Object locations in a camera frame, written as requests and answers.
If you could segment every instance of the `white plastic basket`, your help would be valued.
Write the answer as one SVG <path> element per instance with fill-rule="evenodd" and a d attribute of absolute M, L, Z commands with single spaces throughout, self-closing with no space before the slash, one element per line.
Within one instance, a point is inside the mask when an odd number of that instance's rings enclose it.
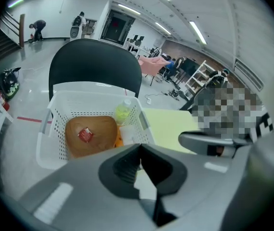
<path fill-rule="evenodd" d="M 125 99 L 130 99 L 132 109 L 123 125 L 133 125 L 133 141 L 155 144 L 149 123 L 137 98 L 83 91 L 57 91 L 47 107 L 47 114 L 40 126 L 36 146 L 37 163 L 47 169 L 58 169 L 65 165 L 68 161 L 65 141 L 66 123 L 77 116 L 114 118 L 116 107 Z M 53 119 L 50 133 L 47 135 L 45 130 L 50 113 L 53 114 Z"/>

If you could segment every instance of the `red label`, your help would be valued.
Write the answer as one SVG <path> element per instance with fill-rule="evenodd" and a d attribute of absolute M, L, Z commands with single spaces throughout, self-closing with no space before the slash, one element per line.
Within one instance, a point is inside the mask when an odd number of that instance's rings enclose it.
<path fill-rule="evenodd" d="M 92 139 L 93 133 L 86 127 L 79 132 L 78 137 L 83 142 L 88 143 Z"/>

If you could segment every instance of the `helmet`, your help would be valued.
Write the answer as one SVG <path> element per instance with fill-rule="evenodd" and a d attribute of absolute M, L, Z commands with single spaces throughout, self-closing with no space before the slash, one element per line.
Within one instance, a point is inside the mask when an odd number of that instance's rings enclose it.
<path fill-rule="evenodd" d="M 0 74 L 0 91 L 6 99 L 11 99 L 19 90 L 19 83 L 12 70 L 4 69 Z"/>
<path fill-rule="evenodd" d="M 223 72 L 227 73 L 227 74 L 230 74 L 230 70 L 229 69 L 224 69 Z"/>

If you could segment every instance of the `table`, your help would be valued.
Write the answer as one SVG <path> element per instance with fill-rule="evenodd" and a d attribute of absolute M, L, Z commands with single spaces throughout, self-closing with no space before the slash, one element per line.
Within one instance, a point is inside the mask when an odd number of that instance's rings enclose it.
<path fill-rule="evenodd" d="M 140 48 L 138 46 L 135 46 L 133 43 L 128 43 L 127 46 L 126 46 L 126 50 L 128 50 L 129 46 L 131 46 L 129 52 L 131 52 L 132 48 L 138 49 L 138 51 L 137 51 L 137 53 L 135 55 L 136 58 L 138 57 L 138 55 L 140 54 L 141 51 L 143 51 L 143 52 L 147 53 L 148 55 L 150 55 L 150 52 L 148 52 L 148 51 L 146 51 L 146 50 L 144 50 L 144 49 L 142 49 L 142 48 Z"/>
<path fill-rule="evenodd" d="M 144 109 L 156 145 L 178 152 L 194 152 L 182 147 L 178 136 L 184 131 L 199 130 L 198 124 L 188 111 Z"/>

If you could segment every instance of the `person sitting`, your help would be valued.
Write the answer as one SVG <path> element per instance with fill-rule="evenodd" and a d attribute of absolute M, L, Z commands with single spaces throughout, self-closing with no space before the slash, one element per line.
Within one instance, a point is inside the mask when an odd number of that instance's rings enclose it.
<path fill-rule="evenodd" d="M 38 20 L 38 21 L 34 22 L 33 24 L 29 25 L 29 28 L 35 29 L 33 42 L 35 42 L 37 40 L 39 40 L 39 41 L 43 40 L 41 31 L 42 31 L 42 29 L 44 29 L 45 26 L 46 26 L 46 22 L 44 20 Z"/>
<path fill-rule="evenodd" d="M 173 58 L 172 60 L 169 60 L 168 62 L 170 64 L 166 65 L 166 68 L 169 70 L 172 69 L 174 67 L 175 61 L 176 61 L 175 58 Z"/>
<path fill-rule="evenodd" d="M 180 57 L 175 61 L 173 67 L 170 69 L 170 72 L 166 76 L 166 80 L 168 81 L 171 80 L 171 76 L 173 76 L 176 73 L 176 70 L 178 70 L 181 67 L 181 65 L 186 59 L 187 59 L 186 57 Z"/>

